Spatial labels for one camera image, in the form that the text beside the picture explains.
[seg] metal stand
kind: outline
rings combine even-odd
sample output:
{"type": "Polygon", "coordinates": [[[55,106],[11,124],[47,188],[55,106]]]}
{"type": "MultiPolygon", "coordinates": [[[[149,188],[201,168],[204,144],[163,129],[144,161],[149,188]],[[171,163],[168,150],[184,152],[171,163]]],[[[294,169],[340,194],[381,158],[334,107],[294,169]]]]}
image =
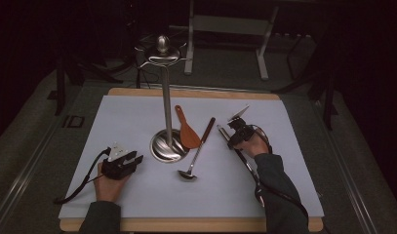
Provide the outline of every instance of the metal stand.
{"type": "Polygon", "coordinates": [[[146,64],[161,67],[162,93],[164,98],[166,130],[158,132],[150,142],[152,155],[160,162],[174,163],[186,156],[189,149],[180,143],[179,130],[173,130],[171,117],[171,95],[168,67],[184,59],[181,58],[179,49],[170,47],[169,39],[166,36],[159,36],[156,48],[150,48],[145,53],[146,64]]]}

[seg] hand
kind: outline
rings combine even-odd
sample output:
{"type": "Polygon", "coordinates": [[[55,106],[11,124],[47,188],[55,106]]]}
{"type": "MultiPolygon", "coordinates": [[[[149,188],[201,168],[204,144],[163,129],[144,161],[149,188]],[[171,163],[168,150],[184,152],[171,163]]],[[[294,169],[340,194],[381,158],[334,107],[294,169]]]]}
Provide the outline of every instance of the hand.
{"type": "MultiPolygon", "coordinates": [[[[98,163],[98,176],[101,175],[101,164],[98,163]]],[[[94,180],[97,201],[116,202],[131,175],[116,180],[101,176],[94,180]]]]}
{"type": "MultiPolygon", "coordinates": [[[[263,136],[261,129],[256,129],[256,131],[263,136]]],[[[257,133],[253,134],[248,141],[243,140],[241,143],[234,145],[234,148],[243,149],[251,158],[255,158],[261,153],[270,153],[267,144],[257,133]]]]}

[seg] person's arm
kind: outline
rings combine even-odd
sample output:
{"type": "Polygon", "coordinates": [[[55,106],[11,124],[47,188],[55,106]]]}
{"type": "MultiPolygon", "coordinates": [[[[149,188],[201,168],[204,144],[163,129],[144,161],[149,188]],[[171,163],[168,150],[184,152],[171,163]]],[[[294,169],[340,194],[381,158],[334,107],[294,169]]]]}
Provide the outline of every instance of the person's arm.
{"type": "Polygon", "coordinates": [[[121,208],[115,204],[129,175],[120,179],[101,176],[94,180],[97,200],[86,214],[79,233],[81,234],[117,234],[120,232],[121,208]]]}
{"type": "MultiPolygon", "coordinates": [[[[262,183],[300,200],[297,189],[284,172],[281,157],[271,154],[267,144],[258,134],[254,134],[250,140],[243,141],[234,147],[244,149],[247,155],[255,160],[262,183]]],[[[265,188],[262,189],[261,196],[265,203],[267,233],[309,233],[308,220],[298,206],[265,188]]]]}

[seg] metal pole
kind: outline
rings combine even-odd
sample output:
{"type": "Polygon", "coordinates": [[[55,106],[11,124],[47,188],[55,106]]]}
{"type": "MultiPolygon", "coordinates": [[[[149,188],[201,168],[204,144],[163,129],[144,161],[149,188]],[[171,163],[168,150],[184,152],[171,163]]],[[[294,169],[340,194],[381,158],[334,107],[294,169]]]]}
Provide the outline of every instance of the metal pole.
{"type": "Polygon", "coordinates": [[[168,147],[173,146],[172,136],[172,117],[171,117],[171,101],[170,101],[170,79],[168,67],[161,66],[161,77],[162,77],[162,92],[164,97],[164,110],[165,110],[165,123],[167,126],[167,139],[166,142],[168,147]]]}

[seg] table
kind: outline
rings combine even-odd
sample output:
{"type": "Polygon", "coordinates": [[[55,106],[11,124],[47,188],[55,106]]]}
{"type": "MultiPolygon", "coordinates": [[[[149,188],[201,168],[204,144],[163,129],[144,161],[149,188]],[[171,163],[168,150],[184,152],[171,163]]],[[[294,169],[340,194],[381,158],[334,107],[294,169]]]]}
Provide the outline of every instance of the table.
{"type": "MultiPolygon", "coordinates": [[[[112,89],[111,96],[161,97],[160,90],[112,89]]],[[[240,98],[240,99],[279,99],[272,94],[231,93],[231,92],[197,92],[171,91],[172,97],[178,98],[240,98]]],[[[60,228],[64,231],[79,229],[83,218],[63,218],[60,228]]],[[[122,218],[123,231],[150,232],[265,232],[265,218],[122,218]]],[[[320,217],[311,217],[310,231],[320,231],[323,222],[320,217]]]]}

